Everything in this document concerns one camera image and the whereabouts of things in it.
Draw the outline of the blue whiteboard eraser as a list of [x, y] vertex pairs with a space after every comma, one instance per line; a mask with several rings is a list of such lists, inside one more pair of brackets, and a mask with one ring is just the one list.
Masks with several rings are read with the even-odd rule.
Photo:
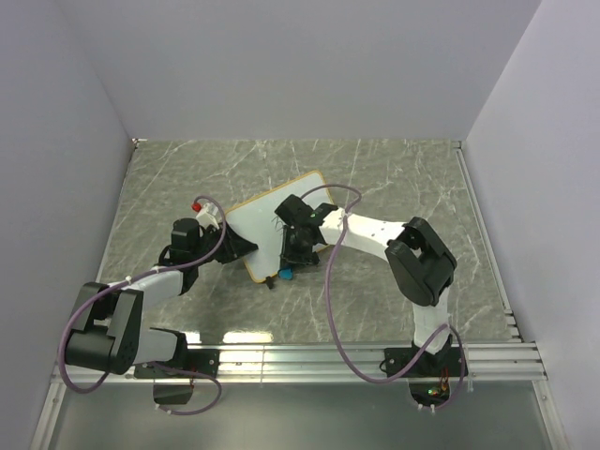
[[283, 280], [293, 279], [293, 269], [291, 267], [284, 267], [278, 270], [277, 276]]

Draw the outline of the yellow framed whiteboard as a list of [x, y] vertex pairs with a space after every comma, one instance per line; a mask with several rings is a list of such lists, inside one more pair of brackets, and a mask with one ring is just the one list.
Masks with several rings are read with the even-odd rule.
[[257, 250], [242, 258], [253, 282], [262, 283], [279, 270], [284, 223], [276, 215], [276, 209], [290, 195], [300, 197], [324, 184], [321, 172], [307, 172], [226, 212], [228, 226], [240, 237], [258, 246]]

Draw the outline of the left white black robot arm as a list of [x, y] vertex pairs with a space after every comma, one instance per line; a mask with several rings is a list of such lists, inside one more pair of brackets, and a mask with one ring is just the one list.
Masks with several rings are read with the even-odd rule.
[[187, 293], [201, 265], [231, 263], [257, 249], [229, 225], [176, 220], [171, 243], [161, 251], [158, 265], [116, 283], [82, 286], [59, 344], [59, 361], [63, 366], [118, 375], [132, 366], [156, 362], [169, 377], [184, 374], [190, 357], [186, 335], [165, 328], [144, 331], [144, 309]]

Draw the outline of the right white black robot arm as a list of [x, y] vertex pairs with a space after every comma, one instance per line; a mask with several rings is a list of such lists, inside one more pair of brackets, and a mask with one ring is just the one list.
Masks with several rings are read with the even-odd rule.
[[[344, 208], [329, 203], [312, 208], [302, 197], [288, 196], [275, 210], [285, 224], [284, 244], [292, 247], [291, 252], [283, 251], [281, 258], [308, 265], [316, 261], [315, 246], [333, 247], [323, 286], [327, 321], [339, 356], [359, 379], [386, 384], [403, 377], [414, 366], [424, 374], [435, 374], [445, 366], [453, 343], [463, 347], [447, 312], [447, 294], [458, 261], [425, 219], [412, 217], [407, 222], [390, 222], [362, 217], [352, 212], [359, 201], [355, 199]], [[331, 301], [331, 277], [343, 247], [387, 261], [400, 293], [412, 303], [415, 351], [407, 365], [387, 379], [375, 379], [362, 372], [339, 338]]]

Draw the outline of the aluminium front rail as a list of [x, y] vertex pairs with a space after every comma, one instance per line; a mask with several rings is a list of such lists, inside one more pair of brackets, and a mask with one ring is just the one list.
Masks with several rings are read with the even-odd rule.
[[[392, 343], [353, 344], [345, 347], [351, 361], [372, 378], [384, 376], [380, 363], [384, 349], [408, 345]], [[225, 383], [359, 383], [333, 344], [315, 345], [220, 345], [217, 379]], [[468, 380], [474, 382], [521, 382], [548, 379], [541, 355], [533, 343], [474, 343], [465, 345]], [[73, 383], [89, 387], [101, 372], [67, 366]], [[166, 374], [136, 374], [134, 367], [123, 375], [109, 375], [109, 383], [185, 383], [185, 378]]]

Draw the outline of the aluminium rail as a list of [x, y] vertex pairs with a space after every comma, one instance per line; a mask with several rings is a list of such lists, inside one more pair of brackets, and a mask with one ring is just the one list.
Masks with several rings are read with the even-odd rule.
[[[353, 344], [345, 347], [351, 361], [372, 378], [384, 376], [380, 363], [384, 349], [408, 345], [392, 343]], [[220, 345], [217, 379], [225, 383], [359, 383], [333, 344], [315, 345]], [[533, 343], [474, 343], [465, 345], [468, 380], [474, 382], [521, 382], [548, 379], [541, 355]], [[101, 372], [67, 366], [73, 383], [89, 387]], [[166, 374], [136, 374], [134, 367], [123, 375], [109, 375], [109, 383], [185, 383], [185, 378]]]
[[472, 205], [472, 210], [474, 212], [475, 220], [477, 223], [477, 228], [482, 237], [483, 245], [484, 245], [484, 248], [486, 251], [487, 259], [488, 259], [489, 266], [490, 266], [492, 276], [494, 279], [494, 284], [496, 286], [496, 290], [498, 291], [498, 294], [499, 294], [501, 302], [502, 302], [503, 315], [504, 315], [505, 321], [507, 323], [508, 331], [511, 334], [511, 338], [509, 339], [509, 341], [510, 342], [522, 342], [523, 338], [518, 329], [517, 320], [515, 318], [514, 311], [510, 305], [510, 301], [509, 301], [506, 289], [503, 284], [502, 275], [500, 273], [500, 269], [499, 269], [497, 260], [495, 258], [493, 246], [489, 239], [487, 226], [484, 221], [482, 211], [481, 211], [479, 202], [476, 197], [476, 193], [475, 193], [474, 186], [473, 186], [473, 181], [469, 174], [469, 170], [467, 167], [466, 159], [464, 157], [464, 152], [463, 152], [463, 148], [462, 148], [462, 141], [452, 141], [452, 147], [455, 151], [458, 166], [460, 168], [463, 180], [466, 185], [466, 189], [468, 191], [469, 199], [470, 199], [470, 202]]

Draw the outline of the aluminium right side rail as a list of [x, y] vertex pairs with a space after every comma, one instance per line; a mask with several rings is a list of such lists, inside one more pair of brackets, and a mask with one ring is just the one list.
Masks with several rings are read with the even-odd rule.
[[495, 258], [493, 246], [489, 239], [487, 226], [484, 221], [482, 211], [481, 211], [479, 202], [476, 197], [476, 193], [475, 193], [474, 186], [473, 186], [473, 181], [469, 174], [469, 170], [467, 167], [466, 159], [464, 157], [464, 152], [463, 152], [463, 148], [462, 148], [462, 141], [452, 141], [452, 147], [455, 151], [458, 166], [460, 168], [463, 180], [466, 185], [466, 189], [468, 191], [469, 199], [470, 199], [470, 202], [472, 205], [472, 210], [474, 212], [475, 220], [477, 223], [477, 228], [482, 237], [483, 245], [484, 245], [484, 248], [486, 251], [487, 259], [488, 259], [489, 266], [490, 266], [492, 276], [494, 279], [494, 284], [496, 286], [496, 290], [498, 291], [498, 294], [499, 294], [501, 302], [502, 302], [503, 315], [504, 315], [505, 321], [507, 323], [508, 331], [511, 334], [511, 338], [509, 339], [509, 341], [510, 342], [522, 342], [523, 338], [518, 329], [517, 320], [515, 318], [514, 311], [510, 305], [510, 301], [509, 301], [506, 289], [503, 284], [502, 275], [500, 273], [500, 269], [499, 269], [497, 260]]

